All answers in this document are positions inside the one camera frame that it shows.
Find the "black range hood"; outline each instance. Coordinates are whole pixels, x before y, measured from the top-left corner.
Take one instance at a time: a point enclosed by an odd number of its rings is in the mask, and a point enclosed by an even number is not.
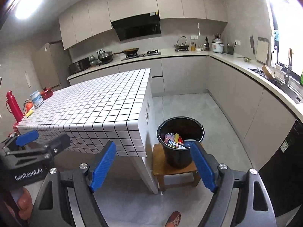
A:
[[[160,34],[159,13],[145,13],[112,22],[120,41],[146,35]]]

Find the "black bucket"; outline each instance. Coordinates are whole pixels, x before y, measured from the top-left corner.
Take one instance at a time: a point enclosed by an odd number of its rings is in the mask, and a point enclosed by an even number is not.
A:
[[[205,135],[203,126],[192,118],[174,117],[164,121],[157,130],[157,138],[163,146],[167,163],[178,169],[190,165],[192,162],[190,148],[173,148],[168,146],[164,142],[166,133],[178,133],[183,140],[195,139],[201,142]]]

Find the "wooden stool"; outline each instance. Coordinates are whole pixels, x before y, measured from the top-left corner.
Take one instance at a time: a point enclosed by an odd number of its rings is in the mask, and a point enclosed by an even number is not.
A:
[[[154,146],[154,159],[153,159],[153,174],[157,177],[159,188],[161,191],[165,191],[166,188],[175,188],[175,187],[181,187],[181,186],[187,186],[191,185],[193,187],[196,187],[201,180],[196,165],[194,162],[191,162],[191,164],[183,169],[177,169],[171,167],[167,162],[164,155],[164,150],[161,144],[155,144]],[[183,173],[192,173],[194,176],[193,182],[189,183],[179,183],[179,184],[173,184],[173,185],[165,185],[164,184],[164,176],[167,175],[176,175],[176,174],[183,174]]]

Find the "ceiling light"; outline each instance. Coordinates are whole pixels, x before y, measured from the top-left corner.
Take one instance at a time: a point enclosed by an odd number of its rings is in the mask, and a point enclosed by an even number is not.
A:
[[[26,19],[35,12],[43,0],[20,0],[16,9],[18,19]]]

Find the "white table leg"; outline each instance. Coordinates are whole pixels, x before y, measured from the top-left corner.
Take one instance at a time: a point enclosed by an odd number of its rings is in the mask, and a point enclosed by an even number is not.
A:
[[[152,167],[151,165],[149,165],[147,158],[130,157],[130,159],[148,189],[154,194],[158,194],[158,184],[155,181],[154,176],[152,175]]]

